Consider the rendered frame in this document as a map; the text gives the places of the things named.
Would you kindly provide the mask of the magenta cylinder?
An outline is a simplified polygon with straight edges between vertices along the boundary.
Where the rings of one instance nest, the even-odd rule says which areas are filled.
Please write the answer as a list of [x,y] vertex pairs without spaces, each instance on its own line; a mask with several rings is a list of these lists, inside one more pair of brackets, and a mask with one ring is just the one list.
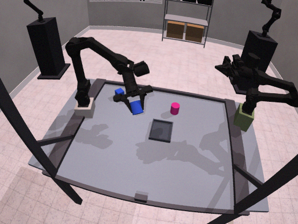
[[180,105],[177,102],[173,102],[171,105],[170,113],[172,115],[177,115],[179,112]]

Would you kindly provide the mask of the blue cube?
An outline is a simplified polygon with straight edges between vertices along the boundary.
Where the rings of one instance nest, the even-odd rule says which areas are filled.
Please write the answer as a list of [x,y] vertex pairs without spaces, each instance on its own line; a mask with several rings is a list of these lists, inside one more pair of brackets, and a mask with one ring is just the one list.
[[124,94],[124,91],[121,88],[116,89],[115,90],[115,95],[118,95],[118,94]]

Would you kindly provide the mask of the blue cylinder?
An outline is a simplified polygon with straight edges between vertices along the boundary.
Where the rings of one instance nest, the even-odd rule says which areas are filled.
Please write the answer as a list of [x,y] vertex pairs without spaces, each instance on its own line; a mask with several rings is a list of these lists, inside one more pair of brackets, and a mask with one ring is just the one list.
[[140,100],[130,102],[131,110],[133,115],[141,114],[143,113],[143,109],[141,107]]

